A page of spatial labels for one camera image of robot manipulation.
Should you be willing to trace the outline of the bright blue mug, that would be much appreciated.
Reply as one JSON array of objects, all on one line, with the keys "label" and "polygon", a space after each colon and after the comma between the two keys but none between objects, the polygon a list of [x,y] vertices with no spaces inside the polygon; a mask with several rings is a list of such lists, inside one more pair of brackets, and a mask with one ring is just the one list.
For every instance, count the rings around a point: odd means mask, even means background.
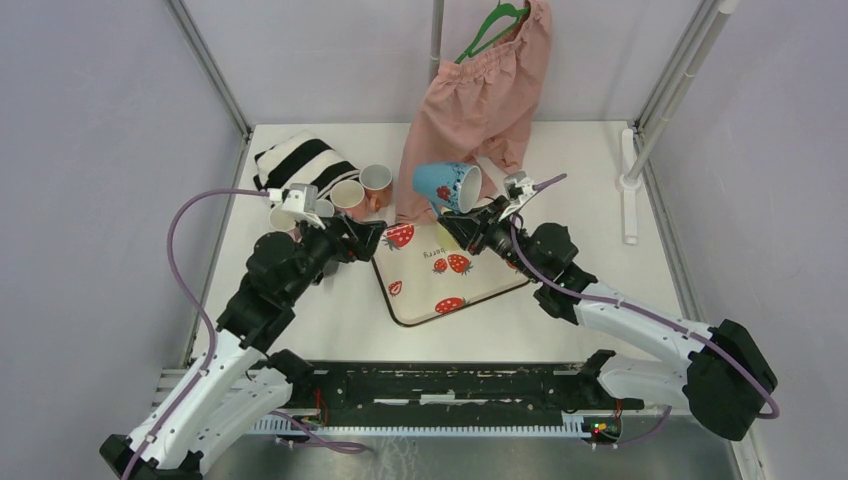
[{"label": "bright blue mug", "polygon": [[418,166],[413,189],[425,197],[436,216],[445,209],[466,214],[479,200],[482,170],[473,164],[441,162]]}]

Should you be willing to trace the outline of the plain pink tall mug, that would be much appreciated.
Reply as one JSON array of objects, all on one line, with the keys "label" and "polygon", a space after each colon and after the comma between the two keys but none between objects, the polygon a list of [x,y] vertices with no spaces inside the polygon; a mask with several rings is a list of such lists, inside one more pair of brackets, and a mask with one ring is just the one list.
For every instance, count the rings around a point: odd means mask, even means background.
[{"label": "plain pink tall mug", "polygon": [[338,182],[330,190],[329,200],[337,211],[347,214],[354,220],[365,220],[368,216],[365,189],[356,180]]}]

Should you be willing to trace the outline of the floral salmon mug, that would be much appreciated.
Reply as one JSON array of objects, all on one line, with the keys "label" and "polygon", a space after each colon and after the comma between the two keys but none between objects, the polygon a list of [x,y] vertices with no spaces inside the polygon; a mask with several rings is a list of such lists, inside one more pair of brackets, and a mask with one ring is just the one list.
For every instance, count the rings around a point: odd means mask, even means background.
[{"label": "floral salmon mug", "polygon": [[372,212],[378,213],[391,204],[393,175],[389,167],[380,164],[368,165],[360,171],[359,181]]}]

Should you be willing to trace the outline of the strawberry print tray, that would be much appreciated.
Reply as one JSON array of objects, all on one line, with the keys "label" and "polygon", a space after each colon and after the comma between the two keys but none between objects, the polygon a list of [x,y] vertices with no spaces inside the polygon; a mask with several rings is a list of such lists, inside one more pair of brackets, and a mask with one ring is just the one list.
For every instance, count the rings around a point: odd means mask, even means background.
[{"label": "strawberry print tray", "polygon": [[490,251],[447,252],[436,224],[395,224],[381,238],[372,264],[390,317],[414,327],[519,289],[529,280]]}]

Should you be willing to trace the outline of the green faceted mug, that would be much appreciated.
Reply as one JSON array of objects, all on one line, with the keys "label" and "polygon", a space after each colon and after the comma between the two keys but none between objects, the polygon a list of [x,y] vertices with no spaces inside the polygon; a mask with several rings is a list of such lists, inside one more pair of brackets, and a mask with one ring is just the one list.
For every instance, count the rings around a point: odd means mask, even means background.
[{"label": "green faceted mug", "polygon": [[458,246],[452,235],[439,221],[436,222],[436,241],[439,247],[447,252],[455,251],[458,249]]}]

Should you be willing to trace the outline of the black faceted mug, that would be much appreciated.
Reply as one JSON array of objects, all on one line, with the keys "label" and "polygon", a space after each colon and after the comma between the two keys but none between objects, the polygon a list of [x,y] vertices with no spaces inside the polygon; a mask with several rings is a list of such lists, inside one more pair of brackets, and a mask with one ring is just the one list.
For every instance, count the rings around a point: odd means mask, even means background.
[{"label": "black faceted mug", "polygon": [[325,278],[334,276],[339,270],[337,261],[328,261],[322,268],[322,271],[315,277],[313,284],[319,285]]}]

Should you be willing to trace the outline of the grey blue mug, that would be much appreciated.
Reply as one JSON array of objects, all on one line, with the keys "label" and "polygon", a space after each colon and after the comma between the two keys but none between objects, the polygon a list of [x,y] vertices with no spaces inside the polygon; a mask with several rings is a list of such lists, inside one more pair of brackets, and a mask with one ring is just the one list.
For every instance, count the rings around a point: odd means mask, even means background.
[{"label": "grey blue mug", "polygon": [[318,199],[315,203],[315,213],[320,218],[331,218],[335,215],[334,205],[327,199]]}]

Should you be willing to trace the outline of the pale pink faceted mug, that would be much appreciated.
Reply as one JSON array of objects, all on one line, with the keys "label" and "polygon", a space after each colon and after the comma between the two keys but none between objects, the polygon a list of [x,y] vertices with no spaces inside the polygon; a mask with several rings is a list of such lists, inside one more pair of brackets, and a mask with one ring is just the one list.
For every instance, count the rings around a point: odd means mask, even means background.
[{"label": "pale pink faceted mug", "polygon": [[269,225],[272,231],[285,233],[295,242],[301,239],[298,219],[284,210],[281,205],[276,205],[270,210]]}]

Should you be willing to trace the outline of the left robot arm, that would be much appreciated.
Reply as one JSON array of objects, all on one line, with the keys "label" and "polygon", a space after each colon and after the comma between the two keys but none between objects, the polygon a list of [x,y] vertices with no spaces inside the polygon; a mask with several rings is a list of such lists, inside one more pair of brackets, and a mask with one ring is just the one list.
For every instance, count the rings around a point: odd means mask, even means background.
[{"label": "left robot arm", "polygon": [[384,221],[357,222],[345,214],[321,222],[302,223],[300,240],[283,232],[257,240],[209,351],[141,425],[101,445],[101,457],[119,478],[200,479],[264,416],[312,399],[309,364],[289,350],[269,350],[325,266],[370,261],[387,228]]}]

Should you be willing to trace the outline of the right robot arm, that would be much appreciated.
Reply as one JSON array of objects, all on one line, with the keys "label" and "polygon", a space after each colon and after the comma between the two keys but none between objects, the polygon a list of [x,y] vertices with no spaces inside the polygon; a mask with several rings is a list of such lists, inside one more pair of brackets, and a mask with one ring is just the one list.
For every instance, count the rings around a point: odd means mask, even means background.
[{"label": "right robot arm", "polygon": [[668,317],[601,282],[575,262],[577,246],[564,225],[546,222],[533,233],[499,197],[468,213],[438,218],[467,253],[491,251],[539,283],[534,297],[550,317],[611,335],[649,355],[644,361],[598,351],[577,382],[580,400],[602,408],[614,398],[687,410],[708,431],[740,441],[759,419],[775,420],[778,385],[750,332],[725,319],[712,326]]}]

